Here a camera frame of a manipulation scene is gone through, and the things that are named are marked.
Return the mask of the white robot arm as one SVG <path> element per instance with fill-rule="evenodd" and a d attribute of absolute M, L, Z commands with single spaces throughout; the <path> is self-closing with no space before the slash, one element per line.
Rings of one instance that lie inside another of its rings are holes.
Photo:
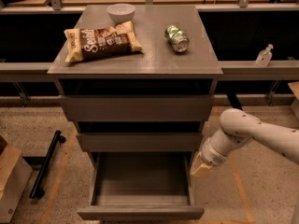
<path fill-rule="evenodd" d="M 255 141 L 286 160 L 299 164 L 299 130 L 263 122 L 237 108 L 229 108 L 219 115 L 219 129 L 200 146 L 192 159 L 190 175 L 201 178 L 223 165 L 232 164 L 247 223 L 256 224 L 249 210 L 244 185 L 241 181 L 232 153 L 246 143 Z"/>

